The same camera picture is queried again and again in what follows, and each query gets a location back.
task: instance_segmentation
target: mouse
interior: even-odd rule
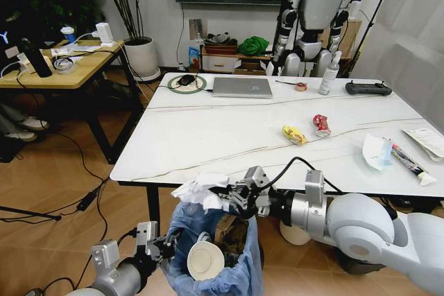
[[[179,79],[178,84],[181,86],[187,86],[190,83],[192,83],[194,80],[195,80],[194,76],[192,76],[191,74],[185,74]]]

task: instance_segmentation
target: yellow snack wrapper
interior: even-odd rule
[[[301,146],[307,142],[307,139],[302,134],[302,132],[294,126],[284,125],[284,127],[282,128],[282,133],[284,133],[284,136],[288,140],[295,143],[296,145]]]

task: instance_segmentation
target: mouse pad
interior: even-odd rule
[[[196,80],[187,86],[180,86],[178,84],[178,81],[180,80],[181,77],[182,76],[176,76],[168,82],[168,88],[171,91],[178,94],[193,94],[200,92],[202,89],[205,89],[205,87],[207,86],[207,81],[201,76],[197,76],[197,86],[196,86]]]

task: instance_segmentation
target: remote controller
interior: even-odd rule
[[[353,80],[345,84],[345,90],[350,95],[355,94],[377,94],[377,95],[390,95],[392,90],[388,88],[384,81],[381,83],[354,83]]]

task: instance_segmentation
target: white table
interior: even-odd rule
[[[168,73],[160,85],[178,75]],[[218,75],[201,76],[210,89]],[[271,179],[294,156],[321,169],[343,192],[444,197],[444,164],[428,158],[402,129],[438,131],[395,93],[351,96],[345,91],[350,79],[336,79],[330,94],[323,96],[317,92],[320,78],[258,78],[268,78],[273,99],[220,98],[209,92],[177,94],[159,87],[111,178],[122,185],[145,186],[153,220],[159,218],[158,187],[177,187],[202,172],[223,173],[235,181],[256,165]],[[276,80],[307,82],[308,90],[297,92],[293,85]],[[315,114],[328,117],[329,137],[316,136]],[[296,126],[309,142],[293,145],[282,134],[283,125]],[[361,153],[367,133],[392,138],[438,182],[420,186],[417,177],[394,158],[383,172],[372,169]],[[276,187],[304,189],[306,171],[304,164],[295,162]],[[327,191],[334,193],[329,186]]]

